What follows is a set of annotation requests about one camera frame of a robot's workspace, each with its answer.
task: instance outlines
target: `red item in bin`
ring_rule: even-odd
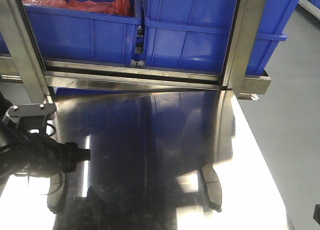
[[[80,2],[77,0],[70,0],[66,4],[66,7],[73,10],[102,13],[111,5],[112,5],[111,2],[95,2],[90,0],[85,2]]]
[[[64,0],[26,0],[24,3],[55,8],[65,8],[67,2]]]
[[[67,8],[72,10],[114,14],[120,16],[132,17],[131,5],[129,0],[114,0],[113,2],[95,2],[70,0],[22,0],[25,4],[41,5],[56,8]]]

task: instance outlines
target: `stainless steel frame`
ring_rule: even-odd
[[[0,32],[31,101],[43,102],[49,94],[43,76],[46,67],[21,0],[0,0]]]
[[[266,0],[238,0],[222,75],[88,61],[43,61],[21,0],[0,0],[0,31],[10,54],[0,55],[0,81],[20,83],[32,102],[48,87],[124,92],[232,89],[236,96],[264,94],[268,76],[245,76]]]
[[[320,9],[313,5],[311,2],[309,2],[308,0],[300,0],[299,5],[320,20]]]

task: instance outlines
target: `gray floor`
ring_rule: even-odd
[[[297,230],[318,230],[320,204],[320,21],[303,8],[292,15],[266,71],[260,102],[240,101]]]

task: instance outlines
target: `metal post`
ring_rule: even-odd
[[[266,0],[238,0],[220,84],[238,97]]]
[[[21,0],[0,0],[0,32],[33,103],[43,103],[49,90],[45,64]]]

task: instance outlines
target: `reflective metal surface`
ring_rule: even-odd
[[[0,75],[19,75],[17,67],[9,54],[0,54]]]
[[[91,61],[66,61],[66,59],[47,59],[44,63],[48,70],[45,73],[47,75],[46,82],[49,86],[54,87],[119,89],[124,92],[177,91],[179,90],[177,87],[183,89],[190,87],[194,89],[220,89],[218,76],[199,72],[177,72],[179,69],[141,68],[141,66],[132,67]],[[79,77],[81,76],[79,73],[86,74],[86,77]],[[18,70],[9,54],[0,54],[0,74],[18,75]],[[121,84],[112,83],[116,77]],[[245,75],[241,93],[265,94],[270,83],[271,78],[269,76]]]
[[[56,139],[90,148],[91,161],[66,175],[66,201],[57,215],[46,196],[30,193],[26,179],[12,177],[0,198],[0,229],[292,229],[232,91],[60,96],[55,102]],[[204,193],[206,164],[220,180],[221,212],[209,208]],[[49,183],[31,186],[41,193]]]
[[[42,73],[46,67],[21,0],[0,0],[0,32],[31,101],[42,103],[49,94]]]
[[[269,76],[246,75],[242,81],[241,94],[265,94],[271,84]]]
[[[266,0],[238,0],[221,84],[238,97],[258,32]]]
[[[320,20],[320,9],[313,5],[311,2],[309,2],[308,0],[300,0],[299,5]]]
[[[184,81],[155,80],[133,77],[94,75],[89,73],[46,71],[49,86],[111,90],[120,92],[174,92],[183,89],[219,90],[219,85]]]

